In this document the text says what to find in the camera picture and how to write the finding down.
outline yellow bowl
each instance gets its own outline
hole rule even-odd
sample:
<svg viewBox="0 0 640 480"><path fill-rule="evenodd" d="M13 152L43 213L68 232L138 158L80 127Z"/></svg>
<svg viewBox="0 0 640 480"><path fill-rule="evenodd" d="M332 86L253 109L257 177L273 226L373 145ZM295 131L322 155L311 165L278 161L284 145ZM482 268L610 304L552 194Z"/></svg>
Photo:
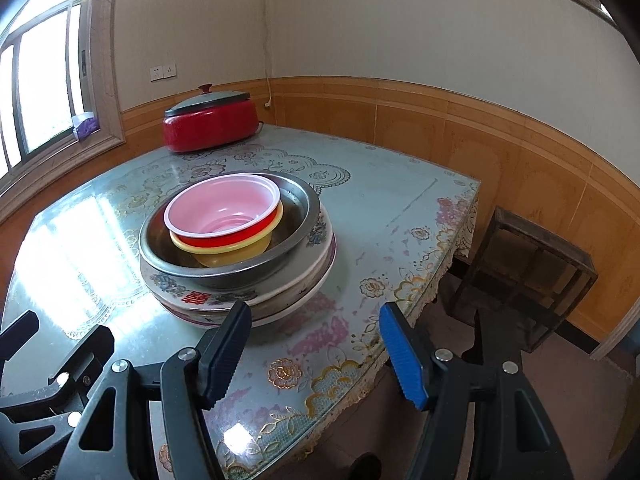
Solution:
<svg viewBox="0 0 640 480"><path fill-rule="evenodd" d="M271 243L271 233L260 238L257 242L235 251L222 254L194 254L193 257L205 267L233 265L262 254L269 247L269 243Z"/></svg>
<svg viewBox="0 0 640 480"><path fill-rule="evenodd" d="M180 238L178 238L173 231L169 231L169 236L171 237L171 241L174 243L178 249L186 251L191 254L223 254L230 253L231 251L237 251L239 249L248 247L250 245L255 244L258 240L261 240L266 235L270 235L271 232L278 226L280 220L282 220L282 214L284 209L282 207L282 202L278 202L278 206L276 208L276 216L273 218L273 221L267 227L265 227L259 233L247 238L246 240L242 240L241 242L236 242L235 244L223 245L220 247L195 247L189 244L184 243Z"/></svg>

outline red chinese character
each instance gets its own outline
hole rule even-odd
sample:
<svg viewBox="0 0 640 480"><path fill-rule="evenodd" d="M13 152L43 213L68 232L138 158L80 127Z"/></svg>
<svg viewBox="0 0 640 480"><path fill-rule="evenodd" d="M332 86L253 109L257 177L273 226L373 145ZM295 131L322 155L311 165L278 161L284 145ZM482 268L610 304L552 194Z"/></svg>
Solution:
<svg viewBox="0 0 640 480"><path fill-rule="evenodd" d="M202 305L211 297L210 294L206 292L196 292L192 290L189 294L187 294L182 300L184 303L193 303L196 305Z"/></svg>

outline metal bowl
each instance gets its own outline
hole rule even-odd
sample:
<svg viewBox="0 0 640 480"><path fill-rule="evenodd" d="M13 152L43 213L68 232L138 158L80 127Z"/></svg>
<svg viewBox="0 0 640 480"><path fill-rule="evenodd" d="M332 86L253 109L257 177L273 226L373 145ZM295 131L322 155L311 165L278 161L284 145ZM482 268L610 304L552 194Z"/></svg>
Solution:
<svg viewBox="0 0 640 480"><path fill-rule="evenodd" d="M159 205L140 229L140 254L153 268L172 276L197 280L203 285L233 290L259 282L278 270L287 253L305 238L318 220L320 200L314 189L304 180L289 174L261 171L280 188L284 209L282 220L271 234L271 243L262 254L224 267L203 267L189 253L178 249L171 241L164 225L164 210L171 199Z"/></svg>

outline pink bowl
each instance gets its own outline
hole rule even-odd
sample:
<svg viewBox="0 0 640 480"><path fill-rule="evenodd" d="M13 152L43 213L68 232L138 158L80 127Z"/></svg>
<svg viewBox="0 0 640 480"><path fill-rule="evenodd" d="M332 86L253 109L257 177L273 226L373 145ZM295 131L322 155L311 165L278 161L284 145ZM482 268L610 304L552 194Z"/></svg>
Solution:
<svg viewBox="0 0 640 480"><path fill-rule="evenodd" d="M277 184L263 176L216 176L175 196L164 210L164 223L180 236L213 238L251 227L270 215L279 201Z"/></svg>

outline window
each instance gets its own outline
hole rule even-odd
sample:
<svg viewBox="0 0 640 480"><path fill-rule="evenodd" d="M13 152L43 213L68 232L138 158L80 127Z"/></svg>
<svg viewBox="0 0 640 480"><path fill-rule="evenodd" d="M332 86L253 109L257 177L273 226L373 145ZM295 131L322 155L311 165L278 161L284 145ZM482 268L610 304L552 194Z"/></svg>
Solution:
<svg viewBox="0 0 640 480"><path fill-rule="evenodd" d="M29 0L0 46L0 178L72 132L93 110L90 0Z"/></svg>

